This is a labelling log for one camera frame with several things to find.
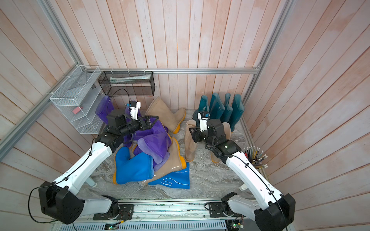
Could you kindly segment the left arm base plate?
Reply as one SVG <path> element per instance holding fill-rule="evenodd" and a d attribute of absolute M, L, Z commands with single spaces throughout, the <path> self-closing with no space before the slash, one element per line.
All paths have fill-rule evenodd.
<path fill-rule="evenodd" d="M 113 209 L 105 214 L 94 214 L 93 220 L 131 220 L 133 217 L 134 204 L 118 204 L 117 209 Z"/>

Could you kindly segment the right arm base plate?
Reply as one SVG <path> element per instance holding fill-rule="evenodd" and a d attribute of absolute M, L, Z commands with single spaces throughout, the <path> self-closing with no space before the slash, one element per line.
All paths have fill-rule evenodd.
<path fill-rule="evenodd" d="M 208 202 L 204 204 L 204 208 L 208 210 L 211 218 L 222 218 L 232 215 L 224 202 Z"/>

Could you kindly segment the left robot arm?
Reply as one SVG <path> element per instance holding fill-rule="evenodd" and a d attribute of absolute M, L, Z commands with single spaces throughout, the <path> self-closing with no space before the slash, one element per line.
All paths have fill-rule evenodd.
<path fill-rule="evenodd" d="M 103 214 L 107 219 L 118 217 L 120 207 L 116 198 L 102 195 L 93 199 L 79 199 L 77 194 L 90 175 L 117 150 L 126 136 L 153 128 L 159 117 L 132 117 L 124 109 L 115 109 L 107 118 L 108 124 L 103 132 L 92 140 L 90 149 L 80 160 L 53 182 L 44 182 L 36 188 L 41 212 L 54 221 L 71 224 L 79 217 L 91 214 Z"/>

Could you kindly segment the beige boot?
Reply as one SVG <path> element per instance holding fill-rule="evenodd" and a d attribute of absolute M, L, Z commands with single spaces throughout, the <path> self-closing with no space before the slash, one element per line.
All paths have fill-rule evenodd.
<path fill-rule="evenodd" d="M 180 146 L 176 138 L 172 138 L 172 144 L 168 149 L 169 158 L 158 170 L 154 171 L 152 179 L 142 181 L 143 185 L 149 184 L 155 180 L 158 180 L 172 172 L 183 170 L 187 167 L 185 159 L 180 155 Z"/>
<path fill-rule="evenodd" d="M 188 162 L 191 162 L 195 158 L 195 151 L 197 148 L 197 143 L 193 141 L 193 138 L 190 134 L 190 128 L 195 128 L 196 122 L 194 120 L 189 120 L 186 126 L 185 132 L 185 159 Z"/>
<path fill-rule="evenodd" d="M 232 133 L 230 124 L 227 122 L 223 122 L 223 126 L 224 126 L 225 137 L 227 140 L 229 140 L 231 138 L 231 133 Z M 213 163 L 217 164 L 221 161 L 219 157 L 222 155 L 222 152 L 218 147 L 215 147 L 214 150 L 216 151 L 216 153 L 211 152 L 211 160 Z"/>
<path fill-rule="evenodd" d="M 156 97 L 150 104 L 145 115 L 158 116 L 163 126 L 173 134 L 177 134 L 180 130 L 181 122 L 186 117 L 186 111 L 184 108 L 180 108 L 177 112 L 173 113 L 160 97 Z"/>

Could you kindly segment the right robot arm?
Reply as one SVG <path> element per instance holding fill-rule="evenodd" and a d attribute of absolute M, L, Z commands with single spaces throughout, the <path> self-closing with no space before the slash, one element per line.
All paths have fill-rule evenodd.
<path fill-rule="evenodd" d="M 206 149 L 239 176 L 257 201 L 230 193 L 224 197 L 227 212 L 254 220 L 261 231 L 288 229 L 294 221 L 295 199 L 289 193 L 282 194 L 256 170 L 242 149 L 226 138 L 219 119 L 196 119 L 189 132 L 194 142 L 204 142 Z"/>

